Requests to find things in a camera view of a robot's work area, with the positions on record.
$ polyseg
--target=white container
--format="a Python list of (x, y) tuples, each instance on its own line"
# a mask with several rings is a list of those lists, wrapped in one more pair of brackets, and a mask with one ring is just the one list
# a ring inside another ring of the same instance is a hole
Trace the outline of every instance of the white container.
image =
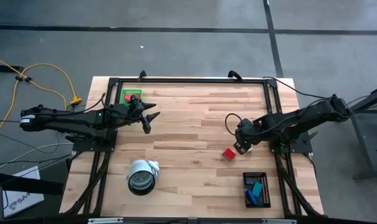
[(129, 190), (135, 195), (146, 195), (156, 185), (159, 166), (156, 161), (136, 160), (131, 165), (129, 175), (126, 176)]

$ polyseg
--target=black clamp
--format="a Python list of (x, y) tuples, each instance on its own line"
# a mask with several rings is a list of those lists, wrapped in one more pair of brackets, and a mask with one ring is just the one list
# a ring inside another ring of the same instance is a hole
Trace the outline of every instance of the black clamp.
[(230, 72), (228, 72), (227, 78), (233, 78), (233, 77), (236, 78), (237, 81), (239, 81), (239, 82), (243, 82), (244, 81), (243, 78), (241, 78), (241, 76), (238, 73), (236, 73), (235, 71), (231, 70)]
[(22, 78), (20, 77), (20, 76), (18, 76), (18, 75), (16, 75), (15, 77), (14, 77), (17, 81), (22, 81)]
[(140, 75), (139, 75), (139, 82), (141, 82), (143, 80), (143, 78), (146, 77), (146, 76), (147, 76), (146, 72), (144, 70), (142, 70), (140, 72)]
[(277, 88), (277, 81), (275, 81), (274, 79), (272, 78), (267, 78), (266, 79), (266, 83), (269, 84), (269, 86), (273, 87), (273, 88)]

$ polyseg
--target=yellow cable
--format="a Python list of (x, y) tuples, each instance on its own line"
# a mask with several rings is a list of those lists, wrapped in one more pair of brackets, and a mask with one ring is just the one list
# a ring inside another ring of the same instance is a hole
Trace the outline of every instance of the yellow cable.
[[(68, 77), (68, 75), (67, 75), (63, 70), (61, 70), (60, 68), (58, 68), (58, 67), (55, 66), (55, 65), (46, 64), (46, 63), (43, 63), (43, 64), (36, 64), (36, 65), (31, 65), (31, 66), (27, 67), (27, 68), (24, 69), (22, 72), (19, 72), (19, 71), (17, 71), (16, 69), (14, 69), (13, 67), (11, 67), (10, 65), (8, 65), (6, 62), (3, 62), (2, 60), (0, 60), (0, 63), (2, 63), (3, 65), (7, 66), (8, 68), (10, 68), (11, 70), (15, 71), (16, 73), (18, 73), (18, 74), (20, 75), (20, 77), (24, 77), (24, 78), (26, 78), (26, 76), (24, 75), (24, 73), (25, 73), (26, 71), (28, 71), (28, 69), (33, 68), (33, 67), (36, 67), (36, 66), (39, 66), (39, 65), (46, 65), (46, 66), (50, 66), (50, 67), (56, 68), (56, 69), (58, 69), (59, 71), (61, 71), (61, 72), (67, 77), (68, 81), (70, 82), (71, 89), (72, 89), (72, 92), (73, 92), (73, 94), (74, 94), (74, 99), (75, 99), (75, 98), (78, 98), (78, 97), (75, 95), (75, 91), (74, 91), (74, 89), (73, 89), (73, 87), (72, 87), (72, 83), (71, 83), (71, 80), (70, 80), (70, 78)], [(49, 91), (49, 92), (51, 92), (51, 93), (55, 93), (55, 94), (61, 96), (61, 97), (63, 98), (63, 101), (64, 101), (64, 110), (67, 110), (67, 101), (66, 101), (65, 97), (64, 97), (63, 95), (61, 95), (59, 92), (54, 91), (54, 90), (49, 90), (49, 89), (46, 89), (46, 88), (44, 88), (44, 87), (41, 87), (41, 86), (39, 86), (38, 84), (34, 83), (33, 81), (30, 81), (30, 83), (33, 84), (33, 85), (35, 85), (37, 88), (40, 88), (41, 90)], [(9, 115), (10, 115), (10, 112), (11, 112), (12, 109), (13, 109), (14, 102), (15, 102), (15, 99), (16, 99), (16, 91), (17, 91), (17, 85), (18, 85), (18, 84), (19, 84), (19, 81), (16, 81), (16, 84), (14, 84), (12, 103), (11, 103), (11, 105), (10, 105), (10, 107), (9, 107), (9, 111), (6, 113), (5, 117), (3, 118), (4, 121), (7, 120), (7, 118), (8, 118)], [(0, 124), (0, 129), (1, 129), (2, 126), (4, 125), (4, 121), (1, 122), (1, 124)]]
[(54, 91), (54, 90), (49, 90), (49, 89), (46, 89), (46, 88), (44, 88), (44, 87), (41, 87), (41, 86), (39, 86), (38, 84), (34, 83), (33, 81), (30, 81), (30, 83), (34, 84), (34, 86), (40, 88), (41, 90), (49, 91), (49, 92), (51, 92), (51, 93), (55, 93), (55, 94), (61, 96), (61, 98), (63, 98), (63, 101), (64, 101), (64, 110), (67, 110), (67, 101), (66, 101), (66, 99), (64, 98), (64, 96), (61, 95), (59, 92)]
[(75, 94), (75, 90), (74, 90), (74, 87), (72, 85), (72, 82), (71, 82), (71, 79), (70, 77), (67, 75), (67, 73), (65, 73), (61, 68), (57, 67), (56, 65), (52, 65), (52, 64), (49, 64), (49, 63), (38, 63), (38, 64), (35, 64), (35, 65), (31, 65), (31, 66), (28, 66), (26, 69), (24, 70), (28, 70), (30, 68), (33, 68), (33, 67), (36, 67), (36, 66), (39, 66), (39, 65), (43, 65), (43, 66), (49, 66), (49, 67), (53, 67), (53, 68), (56, 68), (57, 70), (59, 70), (61, 73), (63, 73), (65, 75), (65, 77), (67, 78), (68, 82), (70, 83), (70, 86), (71, 86), (71, 90), (72, 90), (72, 95), (74, 97), (77, 97), (77, 95)]

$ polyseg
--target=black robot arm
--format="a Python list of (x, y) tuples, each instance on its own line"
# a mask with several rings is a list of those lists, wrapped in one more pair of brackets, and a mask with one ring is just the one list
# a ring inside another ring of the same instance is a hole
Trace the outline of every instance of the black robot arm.
[(20, 127), (24, 131), (51, 129), (63, 133), (72, 133), (73, 136), (67, 136), (67, 139), (71, 141), (74, 141), (74, 139), (87, 139), (96, 142), (107, 141), (111, 130), (138, 122), (142, 123), (146, 134), (150, 133), (150, 122), (158, 116), (159, 112), (147, 116), (144, 116), (142, 112), (155, 105), (143, 103), (135, 95), (132, 95), (129, 106), (115, 104), (108, 107), (104, 105), (104, 108), (100, 110), (91, 111), (59, 111), (39, 105), (21, 111)]
[(251, 145), (269, 141), (270, 148), (290, 144), (300, 134), (326, 122), (346, 121), (349, 109), (336, 95), (314, 101), (309, 106), (290, 112), (264, 115), (254, 121), (240, 121), (235, 131), (235, 149), (244, 154)]

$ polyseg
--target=green tray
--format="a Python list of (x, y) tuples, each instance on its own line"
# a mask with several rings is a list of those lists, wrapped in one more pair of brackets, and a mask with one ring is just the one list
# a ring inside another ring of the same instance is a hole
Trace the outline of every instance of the green tray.
[(121, 97), (119, 99), (119, 103), (124, 104), (126, 106), (129, 106), (129, 103), (125, 100), (125, 96), (126, 95), (129, 95), (129, 97), (131, 95), (136, 95), (137, 96), (137, 94), (139, 95), (138, 98), (141, 99), (142, 96), (143, 96), (142, 90), (139, 90), (139, 89), (123, 89), (122, 93), (121, 93)]

